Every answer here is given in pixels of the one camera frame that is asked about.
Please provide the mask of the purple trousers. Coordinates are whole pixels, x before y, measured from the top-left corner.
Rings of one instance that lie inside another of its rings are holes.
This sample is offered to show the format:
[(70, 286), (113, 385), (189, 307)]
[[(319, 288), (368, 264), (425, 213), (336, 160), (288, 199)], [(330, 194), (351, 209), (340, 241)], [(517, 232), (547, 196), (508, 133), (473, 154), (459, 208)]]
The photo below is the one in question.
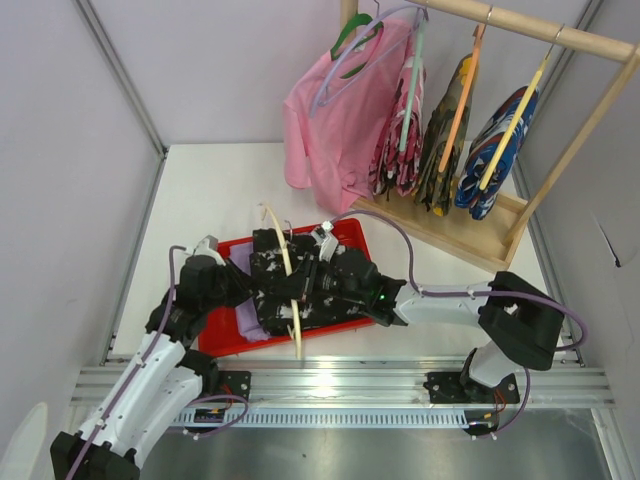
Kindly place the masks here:
[[(239, 269), (249, 275), (250, 255), (253, 253), (251, 241), (233, 245), (230, 248), (230, 259)], [(248, 342), (267, 341), (271, 336), (259, 324), (257, 312), (252, 300), (247, 300), (235, 308), (236, 322), (239, 334)]]

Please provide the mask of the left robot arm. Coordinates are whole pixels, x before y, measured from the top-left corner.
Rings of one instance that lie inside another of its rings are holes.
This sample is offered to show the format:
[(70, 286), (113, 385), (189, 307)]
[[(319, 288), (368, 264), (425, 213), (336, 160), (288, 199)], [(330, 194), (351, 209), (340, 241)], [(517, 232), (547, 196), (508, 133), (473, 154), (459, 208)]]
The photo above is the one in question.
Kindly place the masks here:
[(251, 277), (217, 255), (192, 255), (169, 273), (169, 289), (115, 385), (76, 433), (61, 432), (52, 442), (55, 478), (137, 479), (186, 407), (249, 405), (246, 394), (223, 388), (215, 358), (191, 346), (211, 312), (251, 297)]

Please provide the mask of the cream hanger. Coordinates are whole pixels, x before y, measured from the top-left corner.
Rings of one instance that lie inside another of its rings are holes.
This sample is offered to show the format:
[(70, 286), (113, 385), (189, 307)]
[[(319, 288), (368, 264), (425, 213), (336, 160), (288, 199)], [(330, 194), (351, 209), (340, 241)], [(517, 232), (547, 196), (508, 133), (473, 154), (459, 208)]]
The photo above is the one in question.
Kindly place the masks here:
[[(252, 233), (256, 256), (253, 269), (263, 280), (289, 277), (295, 265), (290, 252), (290, 241), (282, 225), (265, 202), (259, 206), (259, 228)], [(303, 358), (302, 306), (300, 301), (289, 300), (266, 292), (259, 302), (259, 317), (264, 329), (272, 336), (288, 336), (293, 343), (294, 356)]]

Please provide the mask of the black floral garment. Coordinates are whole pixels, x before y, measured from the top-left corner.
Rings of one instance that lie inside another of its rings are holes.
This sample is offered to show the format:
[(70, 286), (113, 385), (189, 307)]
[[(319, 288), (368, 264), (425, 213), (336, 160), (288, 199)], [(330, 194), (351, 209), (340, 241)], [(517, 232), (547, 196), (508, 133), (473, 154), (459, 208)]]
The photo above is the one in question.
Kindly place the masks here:
[[(252, 305), (257, 322), (270, 337), (281, 337), (293, 331), (291, 300), (275, 292), (286, 278), (283, 256), (273, 229), (253, 232), (253, 252), (249, 255), (250, 276), (258, 290)], [(326, 293), (311, 292), (298, 302), (300, 328), (311, 331), (329, 328), (366, 318), (359, 307)]]

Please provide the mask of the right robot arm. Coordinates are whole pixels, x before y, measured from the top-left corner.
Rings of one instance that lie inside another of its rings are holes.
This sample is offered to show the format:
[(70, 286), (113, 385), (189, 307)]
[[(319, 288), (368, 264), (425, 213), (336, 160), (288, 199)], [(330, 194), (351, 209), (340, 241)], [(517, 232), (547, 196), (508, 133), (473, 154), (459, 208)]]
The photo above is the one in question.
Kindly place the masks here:
[(549, 370), (565, 318), (560, 304), (511, 272), (466, 288), (426, 288), (381, 274), (358, 250), (330, 260), (307, 254), (292, 274), (269, 275), (264, 291), (309, 307), (322, 322), (331, 317), (320, 305), (327, 300), (385, 327), (438, 323), (477, 328), (488, 341), (468, 354), (460, 382), (484, 388), (498, 386), (518, 369)]

